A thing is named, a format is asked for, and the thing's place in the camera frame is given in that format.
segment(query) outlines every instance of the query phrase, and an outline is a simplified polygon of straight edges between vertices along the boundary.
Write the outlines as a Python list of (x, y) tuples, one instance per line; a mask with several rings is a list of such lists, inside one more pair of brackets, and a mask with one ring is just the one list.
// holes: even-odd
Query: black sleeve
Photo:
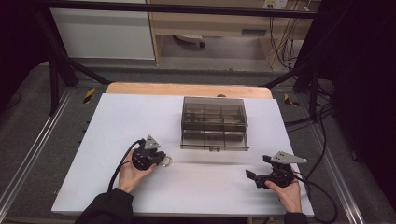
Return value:
[(75, 224), (130, 224), (134, 213), (133, 199), (134, 196), (120, 189), (99, 194), (77, 218)]
[(284, 216), (285, 224), (307, 224), (308, 220), (304, 213), (287, 213)]

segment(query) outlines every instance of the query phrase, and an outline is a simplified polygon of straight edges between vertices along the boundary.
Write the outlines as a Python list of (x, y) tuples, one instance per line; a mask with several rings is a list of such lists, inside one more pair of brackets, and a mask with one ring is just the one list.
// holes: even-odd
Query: aluminum rail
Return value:
[[(297, 97), (305, 114), (309, 116), (309, 112), (307, 108), (308, 102), (302, 96), (298, 95)], [(320, 130), (320, 127), (317, 123), (311, 125), (311, 129), (315, 135), (315, 140), (318, 145), (319, 153), (321, 153), (323, 149), (323, 139), (324, 139), (323, 133)], [(349, 219), (349, 222), (352, 224), (364, 224), (364, 219), (363, 216), (361, 215), (361, 211), (359, 207), (356, 205), (355, 199), (353, 198), (352, 193), (350, 192), (347, 182), (345, 181), (344, 176), (342, 175), (340, 169), (338, 168), (337, 163), (335, 162), (335, 159), (332, 155), (332, 151), (329, 149), (329, 147), (326, 148), (327, 150), (323, 157), (322, 162), (324, 162), (326, 165), (326, 168), (329, 172), (329, 176), (338, 194), (338, 198), (340, 199), (341, 204), (344, 206), (344, 210)]]
[(73, 88), (69, 88), (65, 91), (58, 110), (55, 114), (48, 118), (46, 124), (44, 125), (43, 129), (41, 130), (40, 134), (38, 135), (37, 139), (31, 146), (29, 152), (27, 153), (25, 159), (21, 163), (20, 168), (18, 169), (17, 173), (14, 175), (10, 183), (8, 184), (6, 190), (4, 191), (3, 195), (0, 198), (0, 223), (2, 223), (3, 219), (6, 217), (8, 209), (11, 207), (12, 203), (14, 202), (15, 198), (18, 195), (24, 181), (26, 180), (27, 176), (30, 174), (35, 161), (37, 160), (38, 156), (40, 155), (41, 150), (43, 149), (44, 145), (46, 145), (47, 140), (50, 138), (50, 134), (54, 129), (55, 125), (57, 124), (59, 118), (61, 117), (64, 109), (67, 106), (69, 101), (69, 97), (73, 91)]

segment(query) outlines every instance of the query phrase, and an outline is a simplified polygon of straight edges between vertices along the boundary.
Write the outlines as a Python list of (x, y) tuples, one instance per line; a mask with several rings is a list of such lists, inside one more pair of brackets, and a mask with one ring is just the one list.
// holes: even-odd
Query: person's right hand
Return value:
[(289, 213), (302, 213), (303, 209), (301, 207), (301, 192), (298, 180), (294, 178), (291, 184), (285, 188), (281, 188), (274, 182), (267, 180), (265, 185), (273, 190), (279, 197), (285, 210)]

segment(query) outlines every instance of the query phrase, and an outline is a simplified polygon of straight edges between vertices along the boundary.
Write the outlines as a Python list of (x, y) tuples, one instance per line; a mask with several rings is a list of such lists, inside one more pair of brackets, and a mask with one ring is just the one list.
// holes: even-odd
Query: white tabletop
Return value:
[[(173, 158), (157, 167), (134, 195), (141, 216), (264, 217), (285, 213), (276, 194), (246, 178), (272, 172), (262, 155), (293, 154), (276, 100), (244, 99), (248, 151), (180, 149), (182, 96), (103, 94), (52, 211), (80, 214), (108, 182), (125, 151), (148, 134)], [(304, 185), (303, 212), (313, 215)]]

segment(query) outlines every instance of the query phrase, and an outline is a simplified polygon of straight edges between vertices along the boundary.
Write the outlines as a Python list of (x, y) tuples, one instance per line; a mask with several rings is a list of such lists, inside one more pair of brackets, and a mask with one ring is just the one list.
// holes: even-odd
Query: transparent plastic box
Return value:
[(182, 149), (247, 151), (248, 120), (242, 99), (185, 97)]

